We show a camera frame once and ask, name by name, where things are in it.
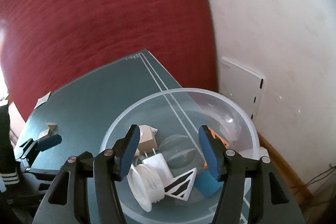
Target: metal screw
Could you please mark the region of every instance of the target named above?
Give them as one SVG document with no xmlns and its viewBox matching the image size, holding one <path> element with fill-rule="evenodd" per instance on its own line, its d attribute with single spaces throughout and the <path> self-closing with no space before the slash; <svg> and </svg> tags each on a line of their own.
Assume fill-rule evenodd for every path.
<svg viewBox="0 0 336 224">
<path fill-rule="evenodd" d="M 105 151 L 104 151 L 104 155 L 105 156 L 111 156 L 113 154 L 113 150 L 112 149 L 106 149 Z"/>
<path fill-rule="evenodd" d="M 228 149 L 226 152 L 225 152 L 228 156 L 234 156 L 235 155 L 235 152 L 231 149 Z"/>
<path fill-rule="evenodd" d="M 68 162 L 69 162 L 69 163 L 73 163 L 73 162 L 75 162 L 76 160 L 77 160 L 77 157 L 76 157 L 76 156 L 71 156 L 71 157 L 68 158 Z"/>
<path fill-rule="evenodd" d="M 266 164 L 271 162 L 271 159 L 269 157 L 263 157 L 261 160 Z"/>
</svg>

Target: white electrical box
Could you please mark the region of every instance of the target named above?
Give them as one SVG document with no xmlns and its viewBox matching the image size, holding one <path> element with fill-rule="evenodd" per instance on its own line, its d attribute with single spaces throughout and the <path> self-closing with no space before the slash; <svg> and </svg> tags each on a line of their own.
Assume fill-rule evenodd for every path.
<svg viewBox="0 0 336 224">
<path fill-rule="evenodd" d="M 254 120 L 261 101 L 265 79 L 242 66 L 220 59 L 219 92 L 236 102 Z"/>
</svg>

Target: clear plastic bowl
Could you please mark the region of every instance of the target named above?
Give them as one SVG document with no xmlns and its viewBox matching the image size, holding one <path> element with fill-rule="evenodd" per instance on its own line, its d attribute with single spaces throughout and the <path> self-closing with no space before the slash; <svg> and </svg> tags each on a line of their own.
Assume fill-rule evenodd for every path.
<svg viewBox="0 0 336 224">
<path fill-rule="evenodd" d="M 113 147 L 132 124 L 157 128 L 155 139 L 173 176 L 194 167 L 204 170 L 204 156 L 198 142 L 198 128 L 206 124 L 220 134 L 230 148 L 244 157 L 259 159 L 259 141 L 252 121 L 245 111 L 227 97 L 201 89 L 173 89 L 150 95 L 127 108 L 112 123 L 100 151 Z M 132 195 L 127 180 L 115 184 L 127 223 L 211 223 L 221 194 L 218 190 L 204 198 L 193 187 L 188 201 L 165 197 L 145 212 Z M 251 187 L 245 180 L 244 194 Z"/>
</svg>

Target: white plastic spool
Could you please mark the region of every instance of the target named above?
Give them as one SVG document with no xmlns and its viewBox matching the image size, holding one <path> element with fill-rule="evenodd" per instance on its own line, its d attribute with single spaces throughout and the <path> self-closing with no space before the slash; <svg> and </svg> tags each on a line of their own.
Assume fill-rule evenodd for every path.
<svg viewBox="0 0 336 224">
<path fill-rule="evenodd" d="M 131 165 L 127 175 L 128 184 L 135 199 L 146 212 L 152 210 L 152 203 L 165 197 L 160 176 L 149 164 Z"/>
</svg>

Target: table tennis table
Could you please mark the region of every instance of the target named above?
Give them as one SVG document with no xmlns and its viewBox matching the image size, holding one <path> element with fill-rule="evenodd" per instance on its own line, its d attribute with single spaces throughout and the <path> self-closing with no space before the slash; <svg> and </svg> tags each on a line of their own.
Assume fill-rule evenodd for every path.
<svg viewBox="0 0 336 224">
<path fill-rule="evenodd" d="M 56 123 L 54 132 L 62 136 L 62 143 L 41 152 L 32 167 L 59 169 L 71 155 L 84 151 L 97 155 L 110 125 L 129 106 L 154 93 L 176 88 L 181 86 L 172 75 L 149 51 L 142 50 L 92 70 L 54 91 L 30 115 L 17 143 L 20 145 L 29 138 L 36 140 L 47 128 L 46 122 Z M 177 126 L 195 134 L 197 127 L 186 122 L 182 109 L 175 107 L 178 102 L 170 98 L 169 104 Z M 249 200 L 250 191 L 244 197 L 240 224 L 247 223 Z M 88 179 L 88 203 L 91 223 L 99 224 L 93 179 Z M 205 210 L 214 214 L 216 205 Z M 128 224 L 138 223 L 127 213 L 125 218 Z"/>
</svg>

